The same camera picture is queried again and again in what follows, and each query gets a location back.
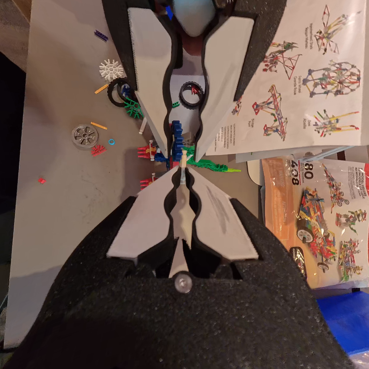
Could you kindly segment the blue plastic bin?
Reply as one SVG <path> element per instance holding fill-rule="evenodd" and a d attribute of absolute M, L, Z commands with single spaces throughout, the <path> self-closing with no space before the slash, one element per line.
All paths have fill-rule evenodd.
<path fill-rule="evenodd" d="M 359 291 L 318 298 L 317 303 L 333 336 L 349 356 L 368 352 L 368 293 Z"/>

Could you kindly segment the printed instruction sheet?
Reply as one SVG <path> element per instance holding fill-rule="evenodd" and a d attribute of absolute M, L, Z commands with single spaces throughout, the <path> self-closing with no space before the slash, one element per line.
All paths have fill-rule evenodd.
<path fill-rule="evenodd" d="M 287 1 L 206 155 L 368 144 L 368 1 Z"/>

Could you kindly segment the green connector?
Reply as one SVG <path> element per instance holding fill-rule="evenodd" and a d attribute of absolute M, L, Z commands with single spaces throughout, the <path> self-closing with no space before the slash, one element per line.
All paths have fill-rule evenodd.
<path fill-rule="evenodd" d="M 144 115 L 141 111 L 141 107 L 140 107 L 139 103 L 136 102 L 135 100 L 127 98 L 124 101 L 124 109 L 125 109 L 126 113 L 132 118 L 140 119 L 140 120 L 142 120 L 144 118 Z"/>

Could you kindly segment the person's left hand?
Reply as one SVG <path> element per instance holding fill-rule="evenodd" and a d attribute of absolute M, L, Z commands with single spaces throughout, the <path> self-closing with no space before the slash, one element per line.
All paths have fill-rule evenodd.
<path fill-rule="evenodd" d="M 202 34 L 196 37 L 192 37 L 184 33 L 181 35 L 181 37 L 182 37 L 182 46 L 189 55 L 195 57 L 201 56 L 203 45 Z"/>

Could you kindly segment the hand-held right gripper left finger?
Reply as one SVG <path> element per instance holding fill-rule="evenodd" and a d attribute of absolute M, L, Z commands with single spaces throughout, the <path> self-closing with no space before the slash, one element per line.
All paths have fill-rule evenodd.
<path fill-rule="evenodd" d="M 180 168 L 174 167 L 139 192 L 106 256 L 148 265 L 160 278 L 173 277 L 178 238 L 172 211 L 177 204 Z"/>

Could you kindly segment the clear plastic bags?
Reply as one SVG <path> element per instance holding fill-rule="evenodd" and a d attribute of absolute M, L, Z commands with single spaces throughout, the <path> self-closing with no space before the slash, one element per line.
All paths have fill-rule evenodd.
<path fill-rule="evenodd" d="M 356 369 L 368 369 L 369 368 L 369 352 L 353 354 L 350 357 L 353 366 Z"/>

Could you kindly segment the black rubber tyre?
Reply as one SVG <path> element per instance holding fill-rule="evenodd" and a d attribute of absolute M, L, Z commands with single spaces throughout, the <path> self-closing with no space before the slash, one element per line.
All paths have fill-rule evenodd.
<path fill-rule="evenodd" d="M 123 87 L 127 85 L 128 92 L 123 93 Z M 113 97 L 113 91 L 117 90 L 118 96 L 120 98 L 120 101 L 114 99 Z M 119 107 L 119 108 L 127 108 L 131 105 L 131 103 L 138 103 L 138 100 L 136 98 L 135 91 L 131 89 L 130 84 L 128 83 L 127 78 L 124 77 L 118 77 L 111 81 L 107 88 L 107 95 L 110 100 L 110 102 Z"/>
<path fill-rule="evenodd" d="M 199 90 L 201 90 L 200 95 L 192 95 L 191 94 L 191 86 L 195 85 Z M 194 81 L 185 82 L 179 91 L 179 99 L 181 103 L 188 109 L 198 108 L 202 99 L 203 99 L 204 91 L 202 87 Z"/>

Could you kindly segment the printed white leaflet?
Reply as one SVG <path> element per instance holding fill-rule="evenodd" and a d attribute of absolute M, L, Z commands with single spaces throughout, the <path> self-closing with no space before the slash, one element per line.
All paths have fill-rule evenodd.
<path fill-rule="evenodd" d="M 289 149 L 264 150 L 236 154 L 236 163 L 274 158 L 280 156 L 292 157 L 293 160 L 304 162 L 321 160 L 340 151 L 351 149 L 354 146 L 306 146 Z"/>

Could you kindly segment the white snowflake connector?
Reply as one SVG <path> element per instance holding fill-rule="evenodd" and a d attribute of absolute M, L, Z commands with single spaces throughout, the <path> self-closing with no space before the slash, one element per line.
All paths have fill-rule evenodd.
<path fill-rule="evenodd" d="M 123 66 L 118 61 L 112 60 L 111 62 L 109 59 L 99 65 L 99 73 L 108 82 L 127 76 Z"/>

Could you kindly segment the colourful construction toy model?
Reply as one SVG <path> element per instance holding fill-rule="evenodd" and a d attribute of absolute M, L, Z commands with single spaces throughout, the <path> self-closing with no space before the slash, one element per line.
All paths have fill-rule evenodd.
<path fill-rule="evenodd" d="M 241 172 L 240 169 L 229 168 L 227 165 L 216 164 L 211 160 L 200 159 L 198 162 L 194 159 L 194 145 L 187 147 L 182 135 L 183 129 L 179 121 L 173 121 L 169 124 L 170 133 L 172 134 L 172 145 L 169 153 L 169 157 L 166 158 L 159 149 L 159 145 L 154 143 L 154 140 L 150 140 L 146 146 L 137 148 L 137 157 L 141 159 L 149 159 L 152 162 L 164 163 L 166 165 L 166 171 L 180 166 L 182 160 L 183 151 L 186 152 L 187 165 L 197 168 L 209 169 L 213 172 L 221 173 L 235 173 Z"/>

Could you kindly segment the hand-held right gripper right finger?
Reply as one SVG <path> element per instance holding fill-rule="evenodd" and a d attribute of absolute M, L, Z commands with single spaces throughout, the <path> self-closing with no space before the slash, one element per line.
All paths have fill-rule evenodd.
<path fill-rule="evenodd" d="M 192 168 L 185 169 L 185 177 L 194 212 L 191 245 L 184 245 L 189 272 L 210 278 L 225 268 L 225 277 L 233 278 L 236 262 L 259 259 L 233 199 Z"/>

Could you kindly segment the grey pulley wheel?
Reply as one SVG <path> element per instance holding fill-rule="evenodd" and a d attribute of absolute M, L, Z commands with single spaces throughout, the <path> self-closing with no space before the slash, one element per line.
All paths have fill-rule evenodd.
<path fill-rule="evenodd" d="M 76 146 L 90 149 L 98 143 L 99 133 L 91 125 L 79 125 L 72 130 L 71 139 Z"/>

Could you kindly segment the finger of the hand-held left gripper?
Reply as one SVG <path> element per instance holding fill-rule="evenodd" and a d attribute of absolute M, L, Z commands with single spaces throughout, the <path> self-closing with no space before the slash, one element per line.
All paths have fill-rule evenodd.
<path fill-rule="evenodd" d="M 165 158 L 170 144 L 169 113 L 172 110 L 170 78 L 177 41 L 166 16 L 149 8 L 128 8 L 137 91 L 144 116 Z"/>
<path fill-rule="evenodd" d="M 199 109 L 200 133 L 195 160 L 199 161 L 214 140 L 234 106 L 235 94 L 248 49 L 254 20 L 230 16 L 221 19 L 205 37 L 201 63 L 205 95 Z"/>

